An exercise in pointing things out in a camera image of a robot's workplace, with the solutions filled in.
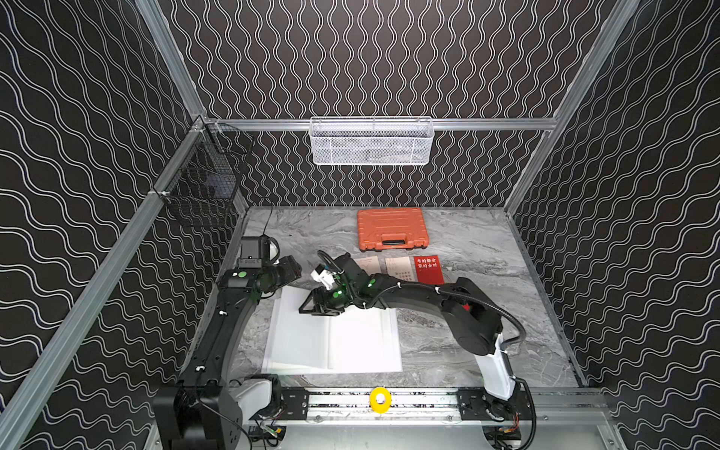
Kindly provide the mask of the white photo album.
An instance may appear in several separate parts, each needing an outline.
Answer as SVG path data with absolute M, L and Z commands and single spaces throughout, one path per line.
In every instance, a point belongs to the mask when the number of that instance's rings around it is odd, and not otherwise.
M 401 372 L 393 309 L 348 307 L 337 317 L 302 315 L 308 290 L 285 287 L 275 301 L 262 371 L 277 375 Z

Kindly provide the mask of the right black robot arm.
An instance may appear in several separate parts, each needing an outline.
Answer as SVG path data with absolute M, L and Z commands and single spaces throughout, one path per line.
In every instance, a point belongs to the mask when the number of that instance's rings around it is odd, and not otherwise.
M 445 320 L 453 338 L 473 354 L 483 386 L 495 401 L 508 402 L 519 379 L 509 363 L 508 347 L 522 343 L 527 332 L 509 311 L 498 306 L 466 277 L 442 285 L 408 281 L 384 273 L 368 273 L 345 253 L 335 259 L 318 252 L 322 263 L 311 273 L 320 286 L 310 292 L 298 312 L 337 317 L 349 307 L 408 309 Z

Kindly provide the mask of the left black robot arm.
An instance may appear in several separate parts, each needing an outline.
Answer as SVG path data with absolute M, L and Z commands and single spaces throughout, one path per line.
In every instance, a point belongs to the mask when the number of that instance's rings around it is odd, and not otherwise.
M 301 278 L 292 256 L 278 261 L 241 260 L 217 283 L 213 317 L 173 384 L 159 388 L 153 409 L 163 449 L 234 449 L 243 425 L 282 408 L 276 376 L 260 375 L 232 385 L 232 360 L 245 327 L 265 294 Z

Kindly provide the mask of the beige card gold characters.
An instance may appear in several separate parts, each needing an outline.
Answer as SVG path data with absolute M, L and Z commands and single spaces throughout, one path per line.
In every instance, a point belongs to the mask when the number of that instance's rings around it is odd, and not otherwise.
M 377 256 L 361 258 L 356 260 L 357 265 L 370 276 L 382 272 L 380 261 Z

